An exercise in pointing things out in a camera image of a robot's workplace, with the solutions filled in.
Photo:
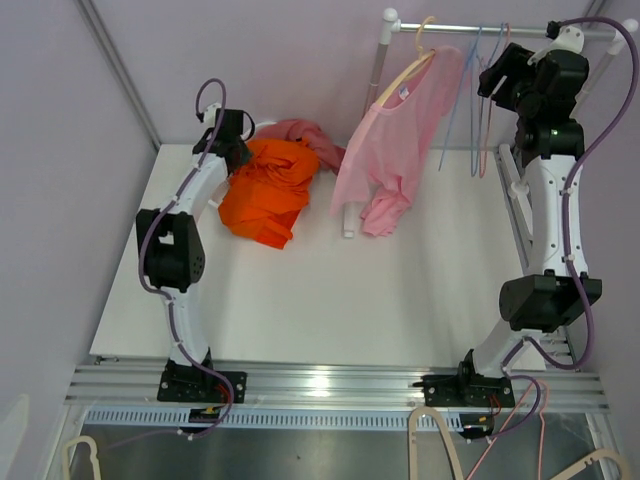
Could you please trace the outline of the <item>dusty rose t shirt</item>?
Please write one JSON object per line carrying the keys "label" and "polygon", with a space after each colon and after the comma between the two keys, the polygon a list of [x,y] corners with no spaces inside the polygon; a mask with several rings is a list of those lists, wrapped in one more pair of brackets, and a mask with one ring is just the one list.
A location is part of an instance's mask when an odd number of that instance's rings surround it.
{"label": "dusty rose t shirt", "polygon": [[315,122],[304,119],[287,119],[259,128],[254,139],[303,140],[317,155],[320,167],[337,174],[345,149],[335,144],[329,135]]}

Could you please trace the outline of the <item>orange t shirt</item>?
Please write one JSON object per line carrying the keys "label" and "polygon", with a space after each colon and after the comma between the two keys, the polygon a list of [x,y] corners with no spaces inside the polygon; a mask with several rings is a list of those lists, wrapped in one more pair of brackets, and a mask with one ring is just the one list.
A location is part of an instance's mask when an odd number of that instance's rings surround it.
{"label": "orange t shirt", "polygon": [[283,249],[294,238],[293,226],[305,206],[305,202],[280,194],[255,195],[249,190],[231,189],[218,213],[232,234]]}
{"label": "orange t shirt", "polygon": [[251,158],[230,178],[219,214],[227,225],[271,219],[293,223],[309,204],[309,187],[319,169],[316,153],[304,141],[258,139]]}

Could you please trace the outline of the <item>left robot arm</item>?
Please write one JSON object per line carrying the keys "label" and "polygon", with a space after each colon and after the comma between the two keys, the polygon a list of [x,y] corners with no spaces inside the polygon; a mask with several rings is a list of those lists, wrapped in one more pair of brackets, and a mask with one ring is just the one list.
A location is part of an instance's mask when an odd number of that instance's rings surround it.
{"label": "left robot arm", "polygon": [[197,117],[209,127],[192,148],[188,172],[166,205],[139,210],[135,227],[140,283],[163,299],[169,325],[171,347],[160,393],[183,392],[203,401],[221,379],[211,373],[199,307],[206,257],[197,221],[212,195],[248,162],[244,121],[250,134],[255,122],[243,110],[215,106]]}

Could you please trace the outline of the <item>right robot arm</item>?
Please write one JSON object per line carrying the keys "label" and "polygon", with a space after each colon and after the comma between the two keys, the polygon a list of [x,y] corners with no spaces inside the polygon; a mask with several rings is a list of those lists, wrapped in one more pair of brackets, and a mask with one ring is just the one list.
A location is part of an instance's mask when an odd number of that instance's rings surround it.
{"label": "right robot arm", "polygon": [[517,114],[515,145],[501,149],[525,227],[526,266],[500,290],[500,319],[459,364],[458,398],[510,392],[506,371],[528,346],[585,314],[602,294],[581,249],[579,186],[584,131],[571,114],[589,75],[577,47],[530,51],[509,44],[479,76],[478,93]]}

